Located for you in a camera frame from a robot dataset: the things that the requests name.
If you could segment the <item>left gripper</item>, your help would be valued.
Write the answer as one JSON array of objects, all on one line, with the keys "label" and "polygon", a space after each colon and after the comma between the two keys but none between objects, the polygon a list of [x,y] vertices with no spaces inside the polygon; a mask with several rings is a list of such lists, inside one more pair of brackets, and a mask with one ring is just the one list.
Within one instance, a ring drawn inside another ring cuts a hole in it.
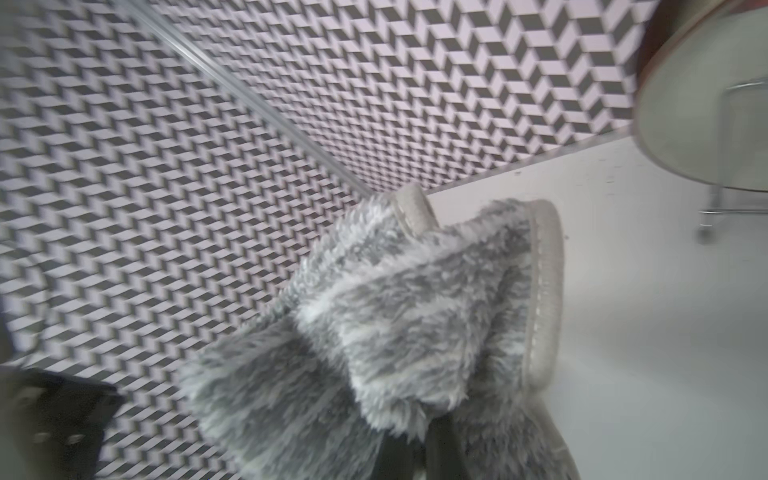
[{"label": "left gripper", "polygon": [[94,479],[106,432],[126,402],[107,382],[1,368],[1,477]]}]

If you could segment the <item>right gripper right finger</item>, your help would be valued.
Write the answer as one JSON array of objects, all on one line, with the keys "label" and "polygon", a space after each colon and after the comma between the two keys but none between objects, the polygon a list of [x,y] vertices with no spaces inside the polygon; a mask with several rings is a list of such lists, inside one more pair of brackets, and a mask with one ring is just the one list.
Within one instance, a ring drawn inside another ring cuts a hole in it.
[{"label": "right gripper right finger", "polygon": [[464,451],[450,414],[431,421],[424,447],[427,480],[470,480]]}]

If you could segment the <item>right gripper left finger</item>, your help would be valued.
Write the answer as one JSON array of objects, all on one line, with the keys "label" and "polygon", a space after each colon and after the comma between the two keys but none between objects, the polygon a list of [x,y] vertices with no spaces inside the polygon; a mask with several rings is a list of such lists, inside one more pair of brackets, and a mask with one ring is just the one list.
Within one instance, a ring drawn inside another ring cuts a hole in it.
[{"label": "right gripper left finger", "polygon": [[407,436],[385,434],[379,445],[370,480],[412,480],[417,444]]}]

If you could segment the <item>grey microfibre cloth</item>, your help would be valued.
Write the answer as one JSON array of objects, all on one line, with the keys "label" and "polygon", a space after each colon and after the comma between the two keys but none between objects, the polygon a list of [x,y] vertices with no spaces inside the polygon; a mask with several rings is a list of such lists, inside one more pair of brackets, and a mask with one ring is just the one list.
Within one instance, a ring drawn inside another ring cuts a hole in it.
[{"label": "grey microfibre cloth", "polygon": [[245,479],[369,479],[385,434],[450,414],[470,479],[575,479],[542,394],[556,365],[564,236],[545,200],[438,223],[415,185],[362,201],[268,309],[202,348],[179,389]]}]

